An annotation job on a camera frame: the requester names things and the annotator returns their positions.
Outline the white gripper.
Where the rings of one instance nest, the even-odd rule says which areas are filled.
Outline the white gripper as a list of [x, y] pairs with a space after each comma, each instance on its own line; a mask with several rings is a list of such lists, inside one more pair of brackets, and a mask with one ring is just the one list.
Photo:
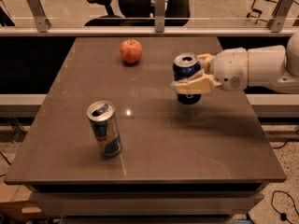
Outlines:
[[204, 94], [217, 87], [224, 91], [241, 91], [247, 87], [249, 63], [245, 49], [226, 49], [215, 57], [210, 53], [199, 54], [197, 59], [205, 72], [213, 76], [203, 74], [173, 81], [171, 87], [177, 94]]

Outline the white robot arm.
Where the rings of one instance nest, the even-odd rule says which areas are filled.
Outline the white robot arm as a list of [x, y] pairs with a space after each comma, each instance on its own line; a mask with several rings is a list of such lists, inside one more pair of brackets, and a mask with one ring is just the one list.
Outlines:
[[282, 45], [256, 49], [225, 49], [216, 56], [195, 56], [202, 67], [190, 77], [171, 83], [176, 93], [204, 94], [216, 88], [224, 91], [265, 87], [282, 93], [299, 90], [299, 33], [293, 34], [287, 47]]

